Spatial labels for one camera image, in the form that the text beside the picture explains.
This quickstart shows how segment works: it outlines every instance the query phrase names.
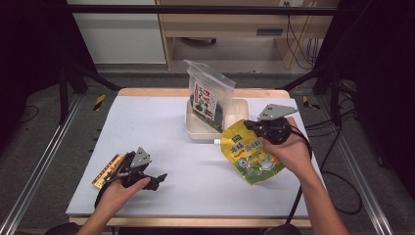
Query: wire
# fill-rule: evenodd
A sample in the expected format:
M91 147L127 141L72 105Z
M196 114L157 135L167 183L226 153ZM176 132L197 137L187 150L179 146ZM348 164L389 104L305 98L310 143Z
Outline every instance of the wire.
M333 199L332 199L332 202L333 202L333 205L334 205L335 209L336 209L337 211L339 211L339 212L343 212L343 213L346 213L346 214L357 214L357 213L359 213L359 212L360 212L360 210L361 210L361 209L362 209L362 207L363 207L363 202L362 202L362 200L361 200L361 196L360 196L360 193L359 193L359 191L357 190L357 188L356 188L353 184L351 184L351 183L350 183L350 181L348 181L347 179L345 179L345 178L344 178L344 177L342 177L341 175L336 174L336 173L334 173L334 172L332 172L332 171L328 171L328 170L321 170L321 173L331 174L331 175L333 175L333 176L336 176L336 177L340 178L340 180L341 180L341 181L343 181L344 183L348 184L348 186L350 186L350 187L353 189L353 191L357 194L357 197L358 197L358 199L359 199L359 200L358 200L359 205L357 206L357 209L356 209L356 210L354 210L354 211L345 211L345 210L340 209L339 207L337 207L337 206L336 206L335 202L334 202L334 201L333 201Z
M291 128L296 130L296 131L292 130L291 131L292 134L295 134L295 135L299 136L301 139L304 140L305 145L307 146L307 149L308 149L308 154L310 155L310 159L312 159L312 149L311 149L310 142L307 140L307 138L305 138L305 136L302 134L302 132L297 127L291 125ZM285 222L286 224L289 224L291 222L291 220L293 219L294 214L296 213L297 207L299 206L301 195L302 195L302 190L301 190L301 186L300 186L300 188L297 192L296 198L294 199L293 206L291 207L290 214L288 215L287 220Z
M352 111L355 111L355 109L347 111L345 114L351 113ZM340 178L340 180L343 181L344 183L348 184L357 195L359 206L355 211L342 210L342 209L338 208L335 203L333 203L335 209L339 212L343 212L343 213L346 213L346 214L357 214L361 211L363 202L362 202L362 199L361 199L361 195L360 195L359 191L356 189L356 187L354 187L353 184L350 181L348 181L344 177L340 176L339 174L336 174L336 173L328 171L328 170L323 170L324 165L326 164L327 160L329 159L329 156L330 156L331 152L333 151L333 148L334 148L337 140L339 139L341 131L342 131L342 126L339 127L339 129L337 131L337 134L335 136L335 139L333 140L332 144L330 145L329 150L327 151L326 156L323 158L323 161L322 161L321 166L319 168L320 168L321 173L331 174L331 175L334 175L334 176Z
M30 121L30 120L32 120L32 119L34 119L36 116L37 116L37 114L39 114L39 108L37 108L37 107L35 107L35 106L26 106L27 108L34 108L35 110L36 110L36 113L32 116L32 117L30 117L30 118L28 118L28 119L26 119L26 120L22 120L22 121L20 121L20 124L22 124L22 123L25 123L25 122L28 122L28 121Z
M294 57L294 60L296 60L296 63L297 63L297 65L300 67L300 68L302 68L302 69L304 69L304 70L312 70L312 67L311 68L305 68L305 67L303 67L302 65L300 65L300 62L299 62L299 60L297 59L297 56L296 56L296 54L294 53L294 51L293 51L293 49L291 48L291 46L290 46L290 42L289 42L289 40L288 40L288 32L290 31L290 29L292 29L291 28L291 22L290 22L290 15L288 15L287 16L287 18L288 18L288 23L287 23L287 36L286 36L286 40L287 40L287 46L288 46L288 49L291 51L291 53L293 54L293 57ZM294 34L294 32L292 31L292 34L293 34L293 36L294 36L294 38L296 39L296 42L298 43L298 45L299 45L299 47L300 47L300 50L301 50L301 52L302 52L302 49L301 49L301 46L300 46L300 42L299 41L297 41L297 37L296 37L296 35Z
M315 3L315 1L316 0L313 0L312 1L312 3L311 3L311 6L314 6L314 3ZM296 34L295 34L295 32L293 31L293 28L292 28L292 25L291 25L291 18L290 18L290 15L287 15L287 19L288 19L288 22L287 22L287 33L286 33L286 39L287 39L287 46L288 46L288 48L289 48L289 50L291 51L291 53L293 54L293 57L294 57L294 59L296 60L296 63L297 63L297 65L300 67L300 68L302 68L302 69L304 69L304 70L312 70L313 68L314 68L314 64L315 63L313 63L312 62L312 60L309 60L308 59L308 57L306 57L305 56L305 54L304 54L304 52L302 51L302 46L301 46L301 44L300 44L300 41L297 39L297 36L296 36ZM305 31L305 27L306 27L306 23L307 23L307 21L308 21L308 19L309 19L309 16L307 16L306 18L305 18L305 23L304 23L304 25L302 26L302 30L301 30L301 33L300 33L300 35L302 35L303 33L304 33L304 31ZM307 63L309 64L309 65L311 65L311 68L305 68L305 67L303 67L302 65L300 65L300 63L299 63L299 60L297 59L297 56L296 56L296 54L294 53L294 51L293 51L293 49L291 48L291 46L290 46L290 42L289 42L289 40L288 40L288 38L289 38L289 36L288 36L288 34L289 34L289 31L291 31L291 34L293 35L293 37L294 37L294 39L296 40L296 42L297 42L297 45L298 45L298 47L300 48L300 51L301 51L301 53L302 53L302 56L304 57L304 59L307 61ZM317 57L316 57L316 51L317 51L317 48L318 48L318 46L316 47L316 45L314 45L314 56L315 56L315 58L314 59L316 59Z

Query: black cable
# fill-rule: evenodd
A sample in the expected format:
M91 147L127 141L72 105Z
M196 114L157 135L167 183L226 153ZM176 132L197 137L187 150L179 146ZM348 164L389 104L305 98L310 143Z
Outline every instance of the black cable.
M28 121L34 119L37 116L37 114L39 114L39 108L37 108L35 106L26 106L26 107L27 108L34 108L36 110L36 113L31 118L20 121L20 124L25 123L25 122L28 122Z
M305 68L305 67L303 67L302 65L300 65L300 62L299 62L299 60L297 60L297 56L296 56L296 54L294 53L294 51L293 51L293 49L291 49L291 46L290 46L290 42L289 42L289 40L288 40L288 32L290 31L290 28L291 28L291 22L290 22L290 15L288 15L287 16L288 17L288 22L287 22L287 33L286 33L286 40L287 40L287 46L288 46L288 49L291 51L291 53L293 54L293 57L294 57L294 60L296 60L296 62L297 62L297 65L300 67L300 68L302 68L302 69L304 69L304 70L311 70L312 68Z
M307 149L308 149L308 154L310 155L310 160L311 160L312 159L312 149L311 149L310 142L307 140L307 138L305 138L305 136L302 134L302 132L297 127L291 126L291 128L296 130L296 131L292 130L291 131L292 134L295 134L295 135L299 136L301 139L304 140L305 145L307 146ZM301 195L302 195L302 190L301 190L301 186L300 186L300 188L297 192L296 198L294 199L293 206L291 207L290 214L288 215L285 224L289 224L289 223L291 223L291 220L293 220L294 214L296 213L297 207L299 206Z
M337 132L337 134L336 134L336 137L335 137L335 139L333 140L332 144L330 145L330 148L329 148L329 150L327 151L327 154L326 154L326 156L324 157L323 162L321 163L321 166L320 166L320 172L321 172L321 173L323 173L323 172L324 172L324 173L327 173L327 174L332 174L332 175L334 175L334 176L336 176L336 177L339 177L339 178L340 178L340 180L342 180L343 182L345 182L346 184L348 184L348 185L349 185L349 186L353 189L353 191L354 191L354 192L356 193L356 195L357 195L358 202L359 202L359 207L357 208L357 210L355 210L355 211L345 211L345 210L341 210L340 208L338 208L338 207L335 205L335 203L333 203L333 204L334 204L335 209L336 209L337 211L339 211L339 212L343 212L343 213L347 213L347 214L357 214L357 213L359 213L359 212L360 212L360 210L361 210L361 208L362 208L362 204L363 204L363 202L362 202L362 199L361 199L360 193L358 192L358 190L356 189L356 187L354 187L354 186L351 184L351 182L349 182L349 181L348 181L347 179L345 179L344 177L342 177L342 176L340 176L340 175L338 175L338 174L336 174L336 173L334 173L334 172L331 172L331 171L328 171L328 170L323 170L324 165L326 164L327 160L329 159L330 153L332 152L332 150L333 150L333 148L334 148L334 146L335 146L335 144L336 144L336 141L338 140L338 138L339 138L339 136L340 136L341 131L342 131L342 126L340 126L340 127L339 127L338 132Z
M340 178L340 180L341 181L343 181L344 183L346 183L346 184L348 184L348 186L350 186L352 189L353 189L353 191L357 194L357 197L358 197L358 202L359 202L359 205L357 206L357 209L356 210L354 210L354 211L345 211L345 210L342 210L342 209L340 209L339 207L337 207L336 206L336 204L335 204L335 202L332 200L332 202L333 202L333 205L334 205L334 207L335 207L335 209L337 210L337 211L339 211L339 212L342 212L342 213L346 213L346 214L350 214L350 215L353 215L353 214L357 214L357 213L359 213L360 212L360 210L362 209L362 207L363 207L363 202L362 202L362 200L361 200L361 196L360 196L360 193L359 193L359 191L357 190L357 188L353 185L353 184L351 184L347 179L345 179L344 177L342 177L341 175L339 175L339 174L336 174L336 173L334 173L334 172L332 172L332 171L328 171L328 170L321 170L321 173L325 173L325 174L331 174L331 175L333 175L333 176L336 176L336 177L338 177L338 178Z

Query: white table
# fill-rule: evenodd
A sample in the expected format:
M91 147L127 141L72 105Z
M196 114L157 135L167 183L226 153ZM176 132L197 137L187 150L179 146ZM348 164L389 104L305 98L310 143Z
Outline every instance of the white table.
M253 120L267 104L297 106L285 91L236 90L235 97L248 100ZM300 187L297 178L283 169L251 186L218 145L189 137L185 125L188 99L187 89L129 88L119 92L69 204L70 221L83 224L94 211L99 190L91 182L110 159L143 147L153 160L145 172L168 176L156 192L137 193L108 225L272 227L284 223ZM291 116L305 134L300 114ZM314 158L313 164L319 172ZM292 224L310 226L303 198Z

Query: gray floor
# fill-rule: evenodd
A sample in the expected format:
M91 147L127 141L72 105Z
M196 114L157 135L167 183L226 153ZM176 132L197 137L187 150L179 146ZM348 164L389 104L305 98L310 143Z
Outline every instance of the gray floor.
M198 45L179 40L171 70L146 70L146 72L137 73L136 70L128 68L129 70L124 73L117 73L114 68L105 68L102 75L119 85L129 87L186 87L188 77L186 67L182 62L184 59L213 66L234 79L239 88L279 87L306 72L298 67L285 70L272 40L219 38L215 45ZM311 104L322 105L319 102L327 100L327 96L314 97L311 94L309 88L312 82L311 80L291 92L300 107L300 114L305 125L327 119L321 109L315 110L302 105L303 95L307 95ZM21 234L24 231L42 234L47 228L68 222L65 211L70 196L88 163L96 140L99 138L100 129L104 125L106 114L116 95L114 91L94 82L90 82L90 85L87 94L81 98L79 108L65 138L54 159L48 165L48 170L20 220L18 231ZM92 111L97 97L101 94L106 94L107 97L100 111ZM11 136L9 146L1 152L0 177L3 183L0 189L2 195L0 217L2 220L18 200L25 183L29 180L58 128L57 86L34 93L28 99L27 104L36 106L39 113L30 121L18 126L14 135ZM343 112L352 108L351 102L344 102ZM31 118L33 115L35 115L35 109L27 108L22 120ZM330 131L330 126L328 126L307 132L317 161L320 163L334 138L333 133L324 135ZM393 233L415 234L415 224L412 222L415 215L415 203L397 179L394 171L378 166L376 154L359 121L353 117L345 120L342 134L354 157L358 160ZM324 169L352 180L339 145L334 148ZM329 174L324 174L324 179L331 197L340 209L353 211L357 208L356 194L348 185ZM340 212L340 215L352 234L378 234L365 208L357 214L349 215ZM310 234L308 229L302 232Z

